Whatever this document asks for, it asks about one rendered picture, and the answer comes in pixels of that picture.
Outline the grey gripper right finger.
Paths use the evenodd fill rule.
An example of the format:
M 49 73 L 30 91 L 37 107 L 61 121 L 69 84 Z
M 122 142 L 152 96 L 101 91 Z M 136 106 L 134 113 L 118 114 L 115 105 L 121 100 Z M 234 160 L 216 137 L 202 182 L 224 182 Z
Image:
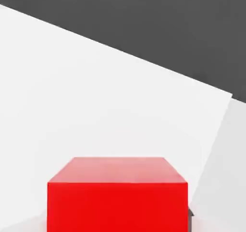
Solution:
M 202 218 L 188 208 L 188 232 L 240 232 L 227 222 Z

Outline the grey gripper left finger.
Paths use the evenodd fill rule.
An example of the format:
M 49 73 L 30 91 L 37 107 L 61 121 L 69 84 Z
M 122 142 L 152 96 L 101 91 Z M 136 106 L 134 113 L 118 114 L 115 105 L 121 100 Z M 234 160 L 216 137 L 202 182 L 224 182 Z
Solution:
M 47 210 L 38 216 L 5 227 L 0 232 L 47 232 Z

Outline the small red cube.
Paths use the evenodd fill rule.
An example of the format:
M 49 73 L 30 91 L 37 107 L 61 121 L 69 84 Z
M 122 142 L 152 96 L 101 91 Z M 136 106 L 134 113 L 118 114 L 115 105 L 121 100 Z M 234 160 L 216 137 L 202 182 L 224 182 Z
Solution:
M 164 158 L 73 158 L 47 183 L 47 232 L 188 232 L 188 184 Z

